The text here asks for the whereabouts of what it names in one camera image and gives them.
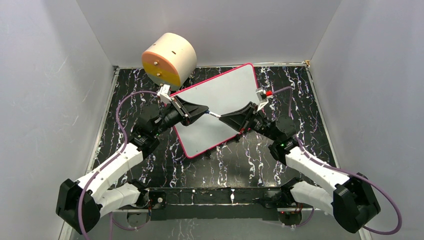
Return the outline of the white whiteboard marker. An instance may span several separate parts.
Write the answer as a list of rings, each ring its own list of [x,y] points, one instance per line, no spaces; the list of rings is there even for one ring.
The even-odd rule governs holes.
[[[206,112],[206,114],[209,114],[209,115],[211,115],[211,116],[213,116],[213,117],[215,117],[215,118],[220,118],[221,117],[221,115],[219,115],[219,114],[217,114],[217,113],[214,113],[214,112],[212,112],[212,111],[207,111]]]

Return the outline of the pink framed whiteboard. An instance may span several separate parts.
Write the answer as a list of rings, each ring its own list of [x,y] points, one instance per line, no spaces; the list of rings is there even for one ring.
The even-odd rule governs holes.
[[[174,93],[174,96],[223,115],[239,110],[249,102],[258,103],[258,81],[251,63],[228,70],[193,86]],[[175,125],[175,132],[184,154],[194,158],[238,134],[218,118],[204,114],[189,126]]]

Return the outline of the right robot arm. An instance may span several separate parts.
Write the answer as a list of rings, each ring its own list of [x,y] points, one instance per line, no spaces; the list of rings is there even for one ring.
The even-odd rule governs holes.
[[[283,165],[295,169],[315,182],[292,179],[281,188],[282,202],[288,207],[298,203],[318,208],[335,218],[346,231],[356,233],[381,212],[371,185],[359,174],[342,173],[303,150],[296,139],[293,119],[288,115],[270,120],[249,102],[240,110],[218,118],[232,129],[242,133],[253,130],[272,140],[269,151]]]

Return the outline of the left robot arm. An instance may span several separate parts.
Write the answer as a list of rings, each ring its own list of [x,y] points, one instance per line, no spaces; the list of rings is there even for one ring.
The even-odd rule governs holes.
[[[178,96],[160,109],[145,106],[123,145],[105,162],[77,180],[66,179],[59,187],[56,214],[79,234],[87,236],[100,218],[127,205],[144,208],[150,198],[136,180],[112,189],[123,174],[140,164],[158,147],[158,136],[177,124],[189,126],[209,111],[206,105]]]

